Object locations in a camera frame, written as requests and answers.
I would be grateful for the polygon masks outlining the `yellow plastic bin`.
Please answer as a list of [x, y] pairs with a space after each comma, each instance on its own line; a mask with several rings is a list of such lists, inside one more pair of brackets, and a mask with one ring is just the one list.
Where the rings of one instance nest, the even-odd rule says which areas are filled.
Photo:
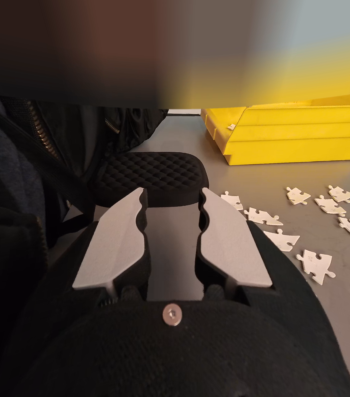
[[228, 165], [350, 160], [350, 94], [202, 108], [201, 117]]

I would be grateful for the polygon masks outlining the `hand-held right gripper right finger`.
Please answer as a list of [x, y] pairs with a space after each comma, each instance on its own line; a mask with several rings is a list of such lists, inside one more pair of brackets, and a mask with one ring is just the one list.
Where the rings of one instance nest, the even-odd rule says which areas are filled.
[[197, 258], [228, 286], [273, 285], [245, 217], [208, 188], [199, 191]]

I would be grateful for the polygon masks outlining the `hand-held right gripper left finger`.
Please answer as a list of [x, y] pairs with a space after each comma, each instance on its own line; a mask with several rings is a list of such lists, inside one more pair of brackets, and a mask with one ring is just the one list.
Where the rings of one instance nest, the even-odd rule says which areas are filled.
[[98, 219], [72, 287], [144, 289], [151, 263], [145, 234], [148, 194], [136, 188]]

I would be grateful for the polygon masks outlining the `spread of white jigsaw pieces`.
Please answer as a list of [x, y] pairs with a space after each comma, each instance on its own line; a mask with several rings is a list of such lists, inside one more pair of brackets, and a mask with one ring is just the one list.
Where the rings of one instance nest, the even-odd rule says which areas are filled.
[[[338, 226], [350, 233], [350, 219], [345, 218], [346, 210], [338, 205], [341, 202], [350, 203], [350, 191], [345, 191], [340, 186], [328, 185], [328, 194], [331, 198], [325, 198], [323, 195], [314, 198], [316, 204], [325, 213], [337, 215]], [[287, 198], [293, 205], [306, 205], [307, 199], [311, 198], [311, 195], [304, 191], [302, 193], [298, 188], [287, 186]], [[249, 209], [244, 209], [237, 195], [230, 195], [228, 191], [225, 191], [221, 194], [221, 199], [226, 200], [236, 210], [244, 212], [249, 220], [266, 226], [283, 226], [283, 223], [279, 222], [279, 215], [270, 215], [268, 212], [256, 210], [251, 207]], [[299, 236], [283, 234], [283, 231], [279, 228], [275, 233], [264, 232], [264, 234], [283, 252], [292, 251], [293, 246], [299, 239]], [[325, 276], [332, 278], [336, 276], [328, 270], [332, 260], [328, 255], [317, 255], [312, 251], [304, 249], [303, 255], [297, 255], [295, 258], [302, 262], [304, 273], [312, 273], [312, 280], [318, 285], [323, 283]]]

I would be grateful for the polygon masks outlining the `person's jacketed torso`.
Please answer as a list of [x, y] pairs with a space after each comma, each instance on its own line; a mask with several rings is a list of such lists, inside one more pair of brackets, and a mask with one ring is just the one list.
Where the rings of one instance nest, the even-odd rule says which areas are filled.
[[96, 168], [148, 140], [167, 115], [0, 96], [0, 362], [48, 271], [48, 248], [92, 222]]

